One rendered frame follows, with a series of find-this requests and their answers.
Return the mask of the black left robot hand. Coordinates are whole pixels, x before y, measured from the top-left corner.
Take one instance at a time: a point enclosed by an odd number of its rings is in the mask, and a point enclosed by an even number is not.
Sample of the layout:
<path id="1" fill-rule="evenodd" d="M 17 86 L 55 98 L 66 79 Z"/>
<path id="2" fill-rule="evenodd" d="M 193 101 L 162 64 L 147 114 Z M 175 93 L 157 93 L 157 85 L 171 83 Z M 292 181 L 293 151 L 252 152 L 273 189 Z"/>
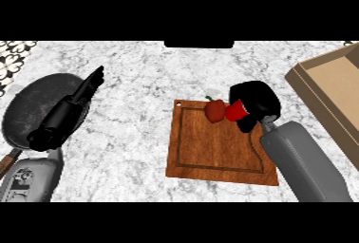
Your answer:
<path id="1" fill-rule="evenodd" d="M 89 74 L 75 92 L 66 95 L 48 111 L 39 127 L 29 133 L 29 148 L 38 152 L 57 149 L 82 121 L 81 114 L 103 84 L 103 66 Z"/>

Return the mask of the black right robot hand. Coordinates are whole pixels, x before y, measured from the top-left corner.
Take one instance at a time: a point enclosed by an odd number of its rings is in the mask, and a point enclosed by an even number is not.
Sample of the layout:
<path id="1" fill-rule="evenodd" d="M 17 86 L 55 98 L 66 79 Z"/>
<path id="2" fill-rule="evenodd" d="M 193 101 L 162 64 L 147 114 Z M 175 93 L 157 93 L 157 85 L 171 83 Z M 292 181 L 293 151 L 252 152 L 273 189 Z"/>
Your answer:
<path id="1" fill-rule="evenodd" d="M 262 81 L 248 81 L 230 86 L 228 102 L 234 104 L 236 101 L 240 101 L 248 112 L 243 118 L 234 121 L 242 133 L 250 132 L 264 117 L 271 117 L 273 120 L 279 119 L 280 102 L 271 88 Z"/>

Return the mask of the red can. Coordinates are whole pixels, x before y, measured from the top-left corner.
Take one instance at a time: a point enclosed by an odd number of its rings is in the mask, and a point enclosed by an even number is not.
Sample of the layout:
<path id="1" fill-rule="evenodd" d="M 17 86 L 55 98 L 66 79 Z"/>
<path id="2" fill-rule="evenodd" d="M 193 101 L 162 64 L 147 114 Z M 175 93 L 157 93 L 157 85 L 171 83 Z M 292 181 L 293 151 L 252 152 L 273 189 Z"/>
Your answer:
<path id="1" fill-rule="evenodd" d="M 248 115 L 240 100 L 236 100 L 231 105 L 225 107 L 224 117 L 230 122 L 240 120 Z"/>

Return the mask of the brown cardboard box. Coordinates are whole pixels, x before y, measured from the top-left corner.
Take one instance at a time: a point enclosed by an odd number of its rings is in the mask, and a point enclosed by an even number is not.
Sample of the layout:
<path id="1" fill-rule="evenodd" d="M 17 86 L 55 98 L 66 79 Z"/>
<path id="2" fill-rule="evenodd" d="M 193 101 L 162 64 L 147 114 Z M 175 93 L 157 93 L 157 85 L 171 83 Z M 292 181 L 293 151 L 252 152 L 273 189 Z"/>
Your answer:
<path id="1" fill-rule="evenodd" d="M 299 62 L 284 80 L 359 170 L 359 42 Z"/>

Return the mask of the brown wooden cutting board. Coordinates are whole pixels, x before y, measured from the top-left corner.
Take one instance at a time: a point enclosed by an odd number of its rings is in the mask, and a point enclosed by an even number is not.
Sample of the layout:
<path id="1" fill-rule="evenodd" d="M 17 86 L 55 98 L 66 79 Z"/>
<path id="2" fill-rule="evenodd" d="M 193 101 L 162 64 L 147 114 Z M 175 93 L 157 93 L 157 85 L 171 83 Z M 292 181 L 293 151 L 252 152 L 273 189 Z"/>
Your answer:
<path id="1" fill-rule="evenodd" d="M 259 143 L 261 124 L 242 133 L 234 122 L 211 123 L 205 105 L 174 100 L 165 176 L 277 186 L 274 163 Z"/>

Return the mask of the black frying pan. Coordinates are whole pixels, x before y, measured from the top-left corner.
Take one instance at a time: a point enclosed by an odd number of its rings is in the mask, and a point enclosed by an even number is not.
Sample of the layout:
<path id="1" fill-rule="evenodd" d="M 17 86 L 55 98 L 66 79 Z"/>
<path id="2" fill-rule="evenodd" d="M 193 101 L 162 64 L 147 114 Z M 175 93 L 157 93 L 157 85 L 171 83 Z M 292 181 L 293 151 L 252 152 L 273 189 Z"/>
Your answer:
<path id="1" fill-rule="evenodd" d="M 54 73 L 32 81 L 14 94 L 1 120 L 1 133 L 13 148 L 0 160 L 0 179 L 10 170 L 17 156 L 29 149 L 26 136 L 41 124 L 51 107 L 72 94 L 82 79 L 67 73 Z"/>

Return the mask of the red bell pepper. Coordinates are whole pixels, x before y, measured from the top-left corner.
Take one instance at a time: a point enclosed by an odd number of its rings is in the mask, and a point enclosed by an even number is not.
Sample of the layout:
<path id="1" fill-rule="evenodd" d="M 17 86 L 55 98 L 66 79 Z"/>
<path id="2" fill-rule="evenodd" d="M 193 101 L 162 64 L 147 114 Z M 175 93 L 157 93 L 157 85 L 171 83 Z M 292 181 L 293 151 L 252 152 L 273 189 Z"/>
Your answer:
<path id="1" fill-rule="evenodd" d="M 205 116 L 211 123 L 219 122 L 224 120 L 224 111 L 225 105 L 221 100 L 214 100 L 209 96 L 206 96 L 208 103 L 205 105 Z"/>

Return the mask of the black and white patterned cloth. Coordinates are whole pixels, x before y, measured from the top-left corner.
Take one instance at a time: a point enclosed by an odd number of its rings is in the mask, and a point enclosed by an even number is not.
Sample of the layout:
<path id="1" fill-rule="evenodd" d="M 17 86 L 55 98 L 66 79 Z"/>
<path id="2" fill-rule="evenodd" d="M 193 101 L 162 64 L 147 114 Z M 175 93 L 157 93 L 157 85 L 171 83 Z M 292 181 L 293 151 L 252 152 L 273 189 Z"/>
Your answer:
<path id="1" fill-rule="evenodd" d="M 0 41 L 0 97 L 4 96 L 14 74 L 32 53 L 36 41 Z"/>

